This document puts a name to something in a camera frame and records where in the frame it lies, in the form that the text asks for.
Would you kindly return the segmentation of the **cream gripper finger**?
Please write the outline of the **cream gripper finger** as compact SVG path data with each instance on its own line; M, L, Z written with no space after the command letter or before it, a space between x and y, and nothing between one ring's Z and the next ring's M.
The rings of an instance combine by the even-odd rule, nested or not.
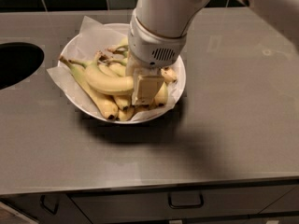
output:
M159 69L139 68L133 72L133 105L150 105L164 83Z
M126 64L126 75L133 76L134 74L141 74L143 71L142 62L136 58L131 52L128 53Z

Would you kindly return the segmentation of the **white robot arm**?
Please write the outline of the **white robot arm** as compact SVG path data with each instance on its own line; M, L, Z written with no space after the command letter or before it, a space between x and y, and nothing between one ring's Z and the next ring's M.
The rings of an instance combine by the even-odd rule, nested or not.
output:
M210 0L138 0L128 32L126 72L134 78L134 105L148 105L162 86L160 69L177 61L195 15ZM299 0L237 0L294 45Z

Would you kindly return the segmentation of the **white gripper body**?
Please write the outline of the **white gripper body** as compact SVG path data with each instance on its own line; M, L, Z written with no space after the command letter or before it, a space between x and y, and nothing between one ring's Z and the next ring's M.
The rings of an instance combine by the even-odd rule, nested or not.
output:
M131 55L141 66L158 68L172 65L177 61L186 44L186 35L179 37L156 35L144 27L134 10L130 21L128 42Z

